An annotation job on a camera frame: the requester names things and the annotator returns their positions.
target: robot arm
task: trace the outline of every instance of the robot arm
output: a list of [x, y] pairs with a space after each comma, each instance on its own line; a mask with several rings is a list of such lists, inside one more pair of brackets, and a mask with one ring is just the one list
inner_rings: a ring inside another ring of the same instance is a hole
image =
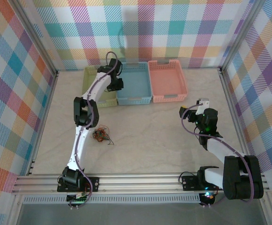
[[123, 81], [118, 78], [122, 64], [111, 59], [107, 66], [101, 66], [89, 89], [82, 97], [74, 99], [74, 122], [76, 124], [75, 140], [70, 159], [59, 179], [58, 192], [84, 192], [89, 180], [83, 175], [84, 145], [89, 135], [98, 124], [97, 102], [104, 90], [116, 91], [123, 88]]
[[223, 189], [228, 199], [263, 197], [264, 189], [258, 159], [255, 156], [238, 153], [224, 142], [223, 137], [217, 132], [218, 112], [209, 108], [207, 98], [199, 99], [197, 105], [199, 105], [197, 110], [181, 107], [180, 117], [183, 120], [188, 118], [189, 122], [196, 124], [199, 129], [199, 143], [223, 163], [223, 169], [216, 166], [202, 166], [197, 172], [199, 185], [208, 188], [214, 184]]

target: black bracket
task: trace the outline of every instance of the black bracket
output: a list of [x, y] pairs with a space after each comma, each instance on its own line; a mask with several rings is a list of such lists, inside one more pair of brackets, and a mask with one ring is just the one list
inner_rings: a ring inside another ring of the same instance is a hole
[[[100, 66], [97, 69], [98, 73], [108, 73], [112, 68], [114, 68], [116, 63], [116, 59], [111, 59], [109, 64], [106, 66]], [[117, 78], [118, 75], [120, 75], [121, 72], [119, 72], [121, 68], [122, 71], [122, 63], [117, 60], [117, 65], [113, 71], [109, 73], [111, 77], [111, 83], [107, 86], [108, 91], [116, 91], [123, 89], [123, 81], [122, 78]]]
[[[93, 192], [98, 191], [99, 178], [90, 177]], [[79, 170], [72, 170], [65, 167], [62, 176], [58, 179], [57, 192], [85, 192], [90, 191], [90, 184]]]
[[[96, 102], [94, 100], [89, 100], [90, 106], [93, 108], [93, 114], [94, 114], [94, 119], [93, 123], [90, 127], [88, 128], [94, 128], [97, 126], [98, 121], [99, 121], [99, 113], [97, 109]], [[91, 111], [88, 110], [83, 110], [83, 108], [89, 107], [88, 102], [86, 99], [83, 97], [75, 97], [74, 99], [74, 122], [76, 126], [85, 126], [91, 122]]]
[[[92, 186], [93, 186], [93, 192], [98, 192], [99, 177], [89, 177], [89, 179], [91, 180], [91, 183], [92, 183]], [[87, 183], [86, 183], [86, 190], [87, 190], [87, 192], [90, 191], [90, 184], [89, 184], [88, 180], [87, 180]], [[66, 196], [66, 202], [70, 202], [71, 201], [72, 202], [72, 206], [75, 207], [75, 206], [81, 205], [81, 203], [75, 203], [75, 202], [84, 202], [84, 201], [86, 201], [87, 197], [88, 196], [86, 195], [86, 192], [83, 192], [80, 197], [78, 197], [77, 194], [67, 195]]]
[[183, 191], [216, 191], [221, 190], [214, 184], [201, 185], [197, 176], [182, 176]]
[[[92, 186], [93, 186], [93, 192], [98, 192], [98, 188], [99, 188], [99, 177], [89, 177], [89, 179], [91, 180]], [[87, 179], [85, 179], [86, 181], [86, 190], [87, 192], [90, 191], [90, 184], [88, 182]], [[72, 190], [70, 190], [69, 186], [64, 182], [63, 178], [60, 177], [58, 180], [58, 187], [57, 187], [57, 192], [72, 192]]]

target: tangled wire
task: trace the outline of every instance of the tangled wire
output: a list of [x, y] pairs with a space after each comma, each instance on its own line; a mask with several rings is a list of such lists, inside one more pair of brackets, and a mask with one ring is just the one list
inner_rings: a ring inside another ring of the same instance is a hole
[[99, 125], [99, 127], [93, 131], [92, 137], [98, 142], [107, 140], [109, 141], [109, 144], [114, 144], [114, 142], [110, 139], [109, 133], [110, 129], [107, 126]]

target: basket handle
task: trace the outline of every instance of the basket handle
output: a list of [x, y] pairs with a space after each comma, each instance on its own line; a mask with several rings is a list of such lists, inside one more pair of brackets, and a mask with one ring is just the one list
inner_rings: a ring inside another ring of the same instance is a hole
[[140, 97], [130, 97], [130, 98], [128, 98], [128, 100], [130, 100], [130, 101], [139, 101], [139, 100], [142, 100], [142, 98]]
[[176, 98], [178, 95], [164, 95], [164, 98]]
[[167, 65], [170, 63], [170, 60], [161, 60], [156, 62], [158, 65]]

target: plaid wall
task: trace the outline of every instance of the plaid wall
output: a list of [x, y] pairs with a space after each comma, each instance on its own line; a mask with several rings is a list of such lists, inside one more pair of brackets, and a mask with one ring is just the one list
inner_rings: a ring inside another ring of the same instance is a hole
[[24, 175], [53, 77], [7, 0], [0, 0], [0, 224]]
[[58, 69], [179, 58], [218, 67], [253, 0], [21, 0]]
[[272, 190], [272, 0], [257, 16], [228, 75], [249, 150]]

